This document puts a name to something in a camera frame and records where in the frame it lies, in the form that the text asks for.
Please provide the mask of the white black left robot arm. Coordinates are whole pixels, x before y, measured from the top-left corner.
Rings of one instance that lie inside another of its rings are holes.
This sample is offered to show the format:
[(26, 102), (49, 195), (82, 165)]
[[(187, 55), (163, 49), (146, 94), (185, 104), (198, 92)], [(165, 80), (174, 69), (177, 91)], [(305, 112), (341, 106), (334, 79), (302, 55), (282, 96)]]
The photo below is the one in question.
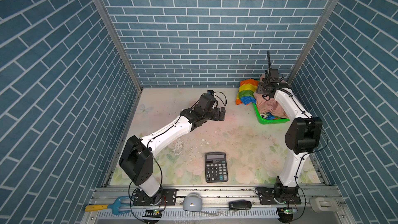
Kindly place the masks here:
[(138, 138), (127, 139), (120, 155), (119, 167), (138, 186), (150, 201), (155, 204), (162, 196), (162, 181), (153, 176), (153, 163), (156, 155), (176, 139), (186, 135), (208, 121), (223, 121), (227, 100), (222, 100), (216, 92), (208, 90), (189, 108), (161, 129)]

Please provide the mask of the pink shorts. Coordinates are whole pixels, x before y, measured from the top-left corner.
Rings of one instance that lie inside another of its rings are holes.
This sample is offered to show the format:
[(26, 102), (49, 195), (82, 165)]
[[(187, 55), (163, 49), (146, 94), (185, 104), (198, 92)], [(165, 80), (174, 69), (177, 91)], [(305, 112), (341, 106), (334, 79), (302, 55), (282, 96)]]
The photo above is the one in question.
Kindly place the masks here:
[(288, 119), (286, 112), (282, 106), (274, 99), (269, 96), (263, 98), (262, 94), (254, 93), (256, 99), (256, 106), (260, 114), (271, 114), (276, 117)]

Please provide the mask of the green plastic basket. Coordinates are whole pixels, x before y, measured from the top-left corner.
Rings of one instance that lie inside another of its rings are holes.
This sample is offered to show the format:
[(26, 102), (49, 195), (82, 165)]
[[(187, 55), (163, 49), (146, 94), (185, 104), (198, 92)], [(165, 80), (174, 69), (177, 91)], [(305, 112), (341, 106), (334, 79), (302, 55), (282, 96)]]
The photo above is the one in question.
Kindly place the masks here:
[(263, 118), (262, 115), (259, 113), (256, 104), (252, 103), (252, 105), (254, 107), (254, 110), (255, 110), (255, 113), (256, 113), (256, 116), (257, 116), (257, 120), (258, 120), (258, 122), (260, 124), (280, 124), (280, 123), (286, 123), (286, 122), (290, 121), (287, 118), (276, 118), (276, 117), (274, 117), (274, 119), (269, 119), (269, 116), (271, 116), (271, 115), (268, 115), (266, 118)]

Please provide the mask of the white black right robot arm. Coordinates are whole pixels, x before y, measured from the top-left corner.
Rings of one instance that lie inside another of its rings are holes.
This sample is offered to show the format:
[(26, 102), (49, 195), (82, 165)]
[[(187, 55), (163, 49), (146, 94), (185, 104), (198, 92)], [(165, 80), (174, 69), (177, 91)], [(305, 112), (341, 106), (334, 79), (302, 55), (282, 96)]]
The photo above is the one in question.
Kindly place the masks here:
[(269, 68), (260, 78), (254, 96), (260, 114), (290, 120), (290, 127), (285, 134), (289, 152), (274, 185), (274, 198), (281, 201), (283, 197), (297, 196), (297, 180), (307, 155), (319, 145), (322, 120), (305, 110), (277, 69)]

